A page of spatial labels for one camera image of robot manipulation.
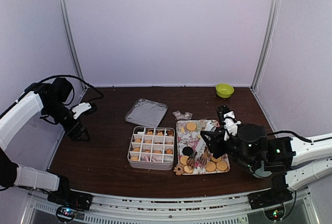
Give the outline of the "silver serving tongs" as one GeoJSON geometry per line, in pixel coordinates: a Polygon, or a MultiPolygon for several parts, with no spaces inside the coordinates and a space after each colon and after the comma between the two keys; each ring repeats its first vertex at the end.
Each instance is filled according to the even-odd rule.
{"type": "Polygon", "coordinates": [[[201,131],[215,131],[218,123],[215,120],[199,120],[194,122],[197,124],[197,129],[188,133],[188,146],[193,149],[195,161],[202,167],[206,166],[209,156],[209,149],[201,135],[201,131]]]}

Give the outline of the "silver tin lid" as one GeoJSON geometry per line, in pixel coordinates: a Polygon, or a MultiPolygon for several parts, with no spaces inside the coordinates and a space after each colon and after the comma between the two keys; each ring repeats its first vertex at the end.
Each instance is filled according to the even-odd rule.
{"type": "Polygon", "coordinates": [[[144,127],[158,127],[168,105],[147,99],[138,99],[124,117],[126,122],[144,127]]]}

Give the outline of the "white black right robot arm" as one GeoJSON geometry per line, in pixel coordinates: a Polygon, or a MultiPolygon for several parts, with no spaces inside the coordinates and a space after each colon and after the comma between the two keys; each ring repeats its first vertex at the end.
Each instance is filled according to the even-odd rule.
{"type": "Polygon", "coordinates": [[[262,126],[244,124],[236,134],[216,128],[200,135],[214,158],[228,154],[252,175],[275,175],[270,189],[248,195],[251,209],[258,209],[292,200],[297,189],[331,172],[331,134],[308,139],[283,133],[275,138],[262,126]]]}

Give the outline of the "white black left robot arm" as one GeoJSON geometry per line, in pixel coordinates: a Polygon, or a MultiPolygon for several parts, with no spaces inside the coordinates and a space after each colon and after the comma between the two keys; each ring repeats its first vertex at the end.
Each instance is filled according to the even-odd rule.
{"type": "Polygon", "coordinates": [[[103,93],[77,77],[98,97],[72,105],[75,96],[69,79],[73,75],[53,75],[28,86],[1,114],[1,190],[11,187],[38,189],[48,200],[78,208],[88,208],[92,196],[70,189],[65,176],[46,171],[47,160],[61,133],[72,141],[91,140],[81,115],[97,111],[96,101],[103,93]]]}

